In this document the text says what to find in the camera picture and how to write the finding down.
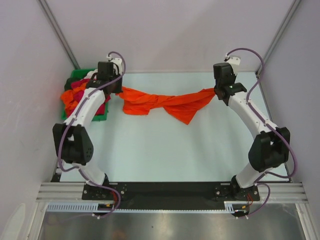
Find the gray wall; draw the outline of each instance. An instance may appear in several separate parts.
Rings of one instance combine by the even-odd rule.
[[[20,204],[25,232],[56,162],[52,127],[72,65],[36,0],[0,3],[0,235]]]
[[[262,83],[271,116],[291,131],[303,182],[320,223],[320,1],[302,1],[266,66]]]
[[[292,2],[48,0],[82,68],[114,49],[129,72],[211,72],[213,63],[239,46],[264,55]],[[258,67],[254,55],[241,56],[242,70]]]

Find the fabric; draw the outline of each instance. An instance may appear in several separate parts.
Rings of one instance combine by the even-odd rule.
[[[71,89],[72,89],[71,84],[72,84],[73,82],[77,82],[77,81],[80,81],[80,80],[81,80],[81,78],[79,78],[79,77],[70,77],[70,78],[68,78],[68,79],[66,80],[66,82],[65,82],[64,90],[65,90],[65,91],[71,90]]]
[[[73,113],[73,111],[76,109],[78,103],[80,102],[81,98],[85,93],[85,89],[89,80],[90,79],[82,79],[80,81],[72,82],[70,84],[72,89],[65,91],[61,95],[60,98],[64,103],[64,110],[67,117],[69,117]],[[105,114],[106,102],[108,102],[110,99],[111,99],[110,96],[108,96],[105,102],[98,108],[95,115]]]
[[[123,112],[129,115],[148,115],[151,109],[164,108],[179,121],[189,124],[196,112],[215,96],[213,88],[180,96],[148,94],[128,87],[117,94],[124,99]]]

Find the green basket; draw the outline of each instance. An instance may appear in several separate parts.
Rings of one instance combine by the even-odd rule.
[[[93,70],[95,70],[95,68],[73,70],[70,77],[83,79],[87,75],[88,72],[93,71]],[[94,116],[92,121],[105,121],[105,120],[107,120],[107,113],[108,113],[108,102],[105,103],[104,114]],[[63,105],[61,118],[62,118],[62,120],[67,119],[67,113],[65,111],[64,105]]]

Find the cable clip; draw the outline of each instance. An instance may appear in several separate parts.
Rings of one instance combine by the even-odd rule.
[[[271,122],[271,121],[270,121],[269,119],[266,119],[266,120],[264,120],[263,125],[264,125],[264,126],[267,126],[267,124],[270,125],[270,124],[269,124],[270,122]]]
[[[106,59],[108,60],[108,62],[110,62],[110,61],[112,60],[112,56],[107,55],[107,56],[106,56]]]
[[[224,61],[226,62],[226,61],[228,61],[229,59],[230,59],[230,56],[228,56],[228,53],[226,53],[225,56],[224,56]]]
[[[249,98],[248,101],[246,101],[246,103],[252,105],[252,100],[251,100],[251,98]]]
[[[72,119],[74,119],[74,121],[77,121],[77,116],[76,115],[72,115]]]

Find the white robotic arm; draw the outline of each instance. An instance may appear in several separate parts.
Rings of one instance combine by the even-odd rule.
[[[249,163],[231,180],[231,184],[233,183],[236,188],[246,189],[252,187],[266,171],[270,171],[288,160],[288,148],[266,126],[266,123],[277,130],[287,142],[290,140],[290,132],[287,128],[278,128],[276,124],[271,122],[251,99],[247,100],[246,88],[239,82],[235,83],[240,61],[239,57],[231,56],[226,62],[215,64],[213,72],[216,80],[214,91],[219,100],[223,100],[227,106],[237,113],[254,139],[248,153]],[[252,111],[248,103],[265,122]]]
[[[123,73],[122,59],[107,57],[107,62],[99,62],[97,72],[91,77],[84,90],[83,97],[73,113],[63,124],[55,124],[53,137],[58,157],[66,163],[72,164],[88,177],[92,182],[101,185],[108,177],[95,162],[91,161],[94,146],[87,133],[98,108],[105,102],[106,96],[111,93],[122,92],[122,79],[106,87],[106,83],[119,78]],[[59,147],[62,144],[61,156]]]

